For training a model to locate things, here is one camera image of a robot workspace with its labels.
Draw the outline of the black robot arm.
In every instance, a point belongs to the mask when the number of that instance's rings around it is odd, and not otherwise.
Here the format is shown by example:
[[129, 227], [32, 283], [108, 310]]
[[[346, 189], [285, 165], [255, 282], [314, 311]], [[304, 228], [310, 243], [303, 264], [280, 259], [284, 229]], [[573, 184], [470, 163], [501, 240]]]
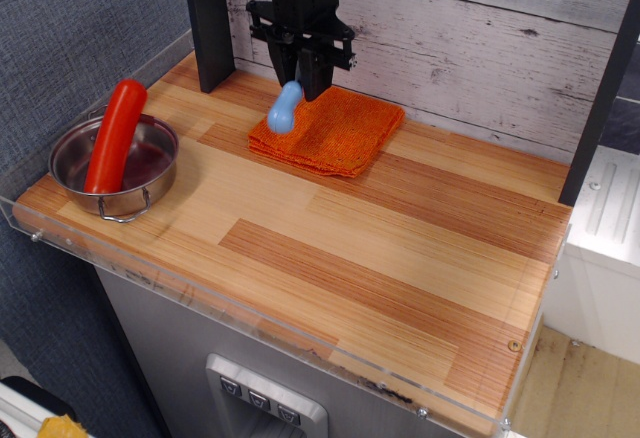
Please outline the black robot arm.
[[333, 83], [336, 68], [355, 63], [355, 32], [337, 16], [339, 0], [251, 0], [250, 33], [267, 44], [281, 85], [298, 82], [308, 101]]

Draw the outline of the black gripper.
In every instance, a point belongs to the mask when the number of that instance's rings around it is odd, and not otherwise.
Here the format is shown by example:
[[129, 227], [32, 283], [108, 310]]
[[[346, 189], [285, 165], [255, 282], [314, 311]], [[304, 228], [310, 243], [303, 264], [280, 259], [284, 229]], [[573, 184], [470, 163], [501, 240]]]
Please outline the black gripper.
[[332, 85], [334, 66], [350, 69], [354, 31], [337, 17], [339, 0], [251, 0], [251, 35], [268, 45], [280, 84], [298, 81], [311, 102]]

